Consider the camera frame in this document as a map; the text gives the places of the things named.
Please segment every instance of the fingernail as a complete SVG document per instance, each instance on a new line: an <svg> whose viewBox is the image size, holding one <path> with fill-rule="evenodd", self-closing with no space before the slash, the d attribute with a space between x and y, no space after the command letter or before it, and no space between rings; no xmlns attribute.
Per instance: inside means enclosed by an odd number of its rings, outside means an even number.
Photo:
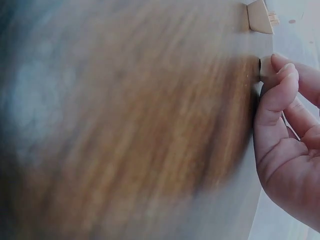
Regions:
<svg viewBox="0 0 320 240"><path fill-rule="evenodd" d="M288 79L289 78L293 78L295 79L297 82L299 81L299 77L297 76L297 74L295 72L292 72L290 74L288 74L288 76L286 76Z"/></svg>
<svg viewBox="0 0 320 240"><path fill-rule="evenodd" d="M289 69L289 68L296 68L295 65L293 63L288 63L286 65L284 65L283 68L280 69L280 71L278 72L279 74L280 73L283 73L285 70Z"/></svg>

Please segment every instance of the wooden peg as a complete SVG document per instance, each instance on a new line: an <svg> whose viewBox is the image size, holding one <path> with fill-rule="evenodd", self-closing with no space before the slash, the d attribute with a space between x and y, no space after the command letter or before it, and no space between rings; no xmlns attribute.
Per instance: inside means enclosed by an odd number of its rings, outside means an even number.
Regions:
<svg viewBox="0 0 320 240"><path fill-rule="evenodd" d="M280 21L274 11L268 11L264 0L257 0L247 6L250 28L263 34L275 34L273 27Z"/></svg>

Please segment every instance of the finger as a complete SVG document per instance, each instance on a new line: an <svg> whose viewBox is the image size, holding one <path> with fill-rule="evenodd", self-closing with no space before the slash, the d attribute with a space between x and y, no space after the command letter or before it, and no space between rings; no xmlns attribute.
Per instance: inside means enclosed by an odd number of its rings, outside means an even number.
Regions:
<svg viewBox="0 0 320 240"><path fill-rule="evenodd" d="M277 74L267 77L264 80L260 96L262 97L267 91L277 86L290 73L295 73L297 78L299 77L299 73L293 63L286 64Z"/></svg>
<svg viewBox="0 0 320 240"><path fill-rule="evenodd" d="M320 107L320 71L317 69L297 63L279 55L271 56L271 64L277 72L288 63L294 63L299 72L299 92L307 98L312 104Z"/></svg>
<svg viewBox="0 0 320 240"><path fill-rule="evenodd" d="M254 121L254 148L257 163L281 139L289 137L281 114L295 100L299 89L298 81L298 76L292 72L261 98Z"/></svg>
<svg viewBox="0 0 320 240"><path fill-rule="evenodd" d="M318 120L305 108L298 97L283 112L299 138L302 138L309 129L319 124Z"/></svg>
<svg viewBox="0 0 320 240"><path fill-rule="evenodd" d="M308 149L320 149L320 125L316 125L309 129L301 138L301 142L303 142Z"/></svg>

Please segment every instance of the wooden panel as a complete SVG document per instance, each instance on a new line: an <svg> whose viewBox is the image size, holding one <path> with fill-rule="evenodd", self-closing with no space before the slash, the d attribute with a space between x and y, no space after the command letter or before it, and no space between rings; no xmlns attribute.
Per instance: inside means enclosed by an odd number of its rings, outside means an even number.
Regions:
<svg viewBox="0 0 320 240"><path fill-rule="evenodd" d="M258 54L237 0L10 1L3 236L247 239Z"/></svg>

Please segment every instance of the hand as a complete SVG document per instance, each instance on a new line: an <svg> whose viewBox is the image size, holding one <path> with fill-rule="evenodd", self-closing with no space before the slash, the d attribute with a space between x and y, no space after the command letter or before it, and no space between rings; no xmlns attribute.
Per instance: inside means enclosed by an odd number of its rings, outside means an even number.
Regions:
<svg viewBox="0 0 320 240"><path fill-rule="evenodd" d="M277 205L320 231L320 125L297 98L299 91L320 107L320 71L276 54L271 63L277 85L261 98L254 121L259 179Z"/></svg>

